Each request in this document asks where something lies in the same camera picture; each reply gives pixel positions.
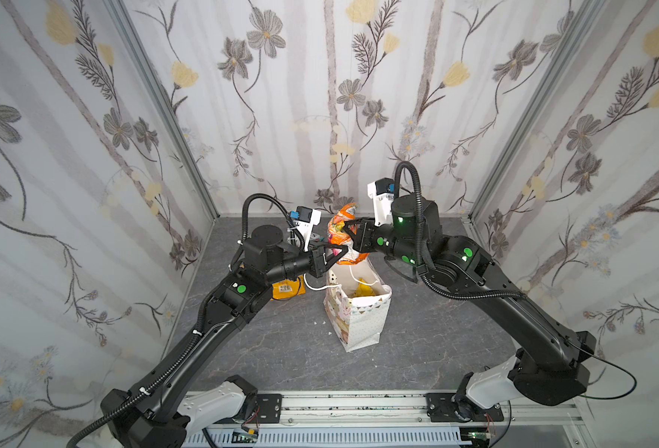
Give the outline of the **orange rainbow candy packet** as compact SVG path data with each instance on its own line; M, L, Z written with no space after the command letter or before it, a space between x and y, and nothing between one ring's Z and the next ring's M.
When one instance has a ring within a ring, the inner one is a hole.
M328 224L329 242L335 246L346 246L348 251L340 261L339 265L357 265L368 258L367 254L361 254L353 248L353 242L346 230L351 230L354 233L357 231L357 226L348 226L350 220L356 218L356 203L348 203L344 205L332 218Z

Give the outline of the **orange snack packet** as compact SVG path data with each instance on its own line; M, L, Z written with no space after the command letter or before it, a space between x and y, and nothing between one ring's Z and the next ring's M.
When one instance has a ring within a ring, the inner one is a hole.
M306 287L303 278L296 280L283 280L273 284L273 299L275 301L285 301L301 296L306 293Z

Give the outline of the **patterned white paper bag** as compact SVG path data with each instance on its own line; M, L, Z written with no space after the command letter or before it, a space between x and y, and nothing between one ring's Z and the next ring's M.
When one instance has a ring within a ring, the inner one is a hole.
M346 352L377 345L385 328L392 299L392 289L375 270L369 259L357 265L334 265L326 274L324 286L307 285L323 292L323 305L329 324ZM359 284L378 293L375 297L351 299Z

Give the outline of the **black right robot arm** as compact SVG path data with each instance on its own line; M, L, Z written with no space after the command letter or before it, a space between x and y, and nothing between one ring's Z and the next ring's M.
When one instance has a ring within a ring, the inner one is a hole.
M504 274L475 240L443 231L436 203L421 194L417 168L402 162L384 178L392 202L389 216L350 220L342 228L361 254L382 253L412 266L409 277L443 298L470 302L519 347L503 364L468 373L451 399L461 422L503 402L527 398L556 406L587 392L585 361L595 353L590 332L574 332L544 312Z

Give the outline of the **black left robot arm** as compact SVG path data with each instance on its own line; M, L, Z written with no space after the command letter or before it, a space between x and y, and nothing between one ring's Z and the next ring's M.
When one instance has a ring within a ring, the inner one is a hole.
M275 226L249 231L248 212L254 201L275 205L299 240L287 243ZM293 224L293 214L275 197L254 193L245 199L239 248L228 274L202 301L194 327L182 344L127 391L114 389L102 402L102 416L74 435L76 447L103 426L125 447L180 447L189 435L191 417L178 411L199 373L223 347L268 304L273 285L310 274L320 278L344 255L347 246L312 243Z

